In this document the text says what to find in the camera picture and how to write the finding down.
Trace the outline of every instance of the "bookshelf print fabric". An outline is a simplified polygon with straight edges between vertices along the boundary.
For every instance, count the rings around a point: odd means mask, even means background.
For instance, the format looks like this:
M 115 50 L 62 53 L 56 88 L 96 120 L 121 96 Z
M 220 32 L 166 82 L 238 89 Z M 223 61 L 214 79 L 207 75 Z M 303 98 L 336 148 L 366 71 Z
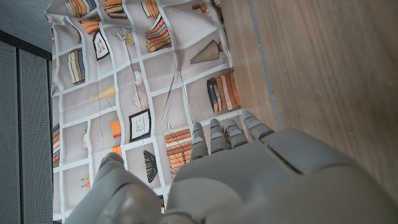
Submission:
M 45 15 L 54 220 L 69 216 L 110 152 L 167 204 L 193 123 L 241 114 L 219 1 L 55 0 Z

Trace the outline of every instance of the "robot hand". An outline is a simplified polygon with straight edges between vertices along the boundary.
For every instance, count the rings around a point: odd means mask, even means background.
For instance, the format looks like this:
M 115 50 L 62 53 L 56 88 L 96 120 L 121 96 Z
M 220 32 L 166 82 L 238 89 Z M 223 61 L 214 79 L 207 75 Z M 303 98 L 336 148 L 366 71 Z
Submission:
M 200 123 L 160 215 L 157 196 L 124 170 L 117 154 L 101 162 L 89 194 L 67 223 L 396 223 L 386 193 L 350 158 L 294 129 L 273 132 L 245 111 L 249 142 L 228 121 L 229 144 L 211 120 L 208 153 Z

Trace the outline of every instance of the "wood grain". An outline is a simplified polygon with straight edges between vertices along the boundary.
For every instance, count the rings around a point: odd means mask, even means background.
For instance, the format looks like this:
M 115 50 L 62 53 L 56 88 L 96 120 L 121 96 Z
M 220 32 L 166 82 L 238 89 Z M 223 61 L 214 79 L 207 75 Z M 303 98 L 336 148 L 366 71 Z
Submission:
M 255 74 L 260 69 L 243 65 L 258 57 L 247 41 L 253 38 L 247 3 L 223 1 L 244 109 L 255 102 L 242 90 L 263 81 Z M 283 128 L 302 130 L 349 155 L 398 202 L 398 2 L 252 5 Z M 249 71 L 252 78 L 243 78 Z
M 223 14 L 228 15 L 224 21 L 242 108 L 276 129 L 247 2 L 221 3 Z

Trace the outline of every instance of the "gray plastic joint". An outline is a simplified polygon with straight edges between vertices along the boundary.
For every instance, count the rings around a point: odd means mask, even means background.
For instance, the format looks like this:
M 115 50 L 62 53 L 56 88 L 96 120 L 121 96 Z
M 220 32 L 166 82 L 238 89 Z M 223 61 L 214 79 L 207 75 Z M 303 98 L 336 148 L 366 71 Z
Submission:
M 249 142 L 248 139 L 246 139 L 246 136 L 244 134 L 239 134 L 239 135 L 236 135 L 233 137 L 229 137 L 229 141 L 231 143 L 232 149 Z
M 208 155 L 209 153 L 207 151 L 206 144 L 204 142 L 198 142 L 192 145 L 189 161 L 192 162 L 195 159 L 199 159 Z
M 244 120 L 244 125 L 246 125 L 248 129 L 254 128 L 259 124 L 261 124 L 261 122 L 255 116 Z
M 201 124 L 199 122 L 195 122 L 192 127 L 192 133 L 199 131 L 199 130 L 203 130 L 203 127 L 201 126 Z
M 210 128 L 214 128 L 216 126 L 220 126 L 220 122 L 217 119 L 211 119 L 210 121 Z
M 253 117 L 254 115 L 252 114 L 252 113 L 250 113 L 250 112 L 248 112 L 248 111 L 243 111 L 243 113 L 242 113 L 242 120 L 243 121 L 245 121 L 246 119 L 248 119 L 248 118 L 251 118 L 251 117 Z
M 237 126 L 236 122 L 233 119 L 229 119 L 228 122 L 226 123 L 227 128 L 230 128 L 232 126 Z
M 228 127 L 228 135 L 230 137 L 243 134 L 241 128 L 238 125 Z
M 215 126 L 215 127 L 211 128 L 210 133 L 211 133 L 211 139 L 216 139 L 216 138 L 224 136 L 223 130 L 221 129 L 220 126 Z
M 260 140 L 264 136 L 267 136 L 274 131 L 271 128 L 268 128 L 268 126 L 266 126 L 265 124 L 259 124 L 254 128 L 249 129 L 249 132 L 254 140 Z
M 216 152 L 220 152 L 222 150 L 225 150 L 228 148 L 228 144 L 226 143 L 224 137 L 219 137 L 216 139 L 212 139 L 210 141 L 210 150 L 211 153 L 216 153 Z
M 242 120 L 254 140 L 260 140 L 264 136 L 274 132 L 271 128 L 261 123 L 252 113 L 248 111 L 244 111 L 242 113 Z
M 198 142 L 205 141 L 205 134 L 202 130 L 195 131 L 192 133 L 192 144 L 196 144 Z

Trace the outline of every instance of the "framed picture print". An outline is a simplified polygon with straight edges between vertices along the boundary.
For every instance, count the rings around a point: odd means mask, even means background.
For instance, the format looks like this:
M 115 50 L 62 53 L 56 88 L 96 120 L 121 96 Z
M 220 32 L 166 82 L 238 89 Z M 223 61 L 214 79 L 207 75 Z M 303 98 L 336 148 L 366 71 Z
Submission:
M 100 31 L 95 32 L 93 39 L 95 54 L 97 55 L 97 61 L 105 58 L 109 54 L 108 45 L 105 42 L 104 37 Z
M 150 136 L 150 112 L 143 110 L 129 116 L 130 120 L 130 142 Z

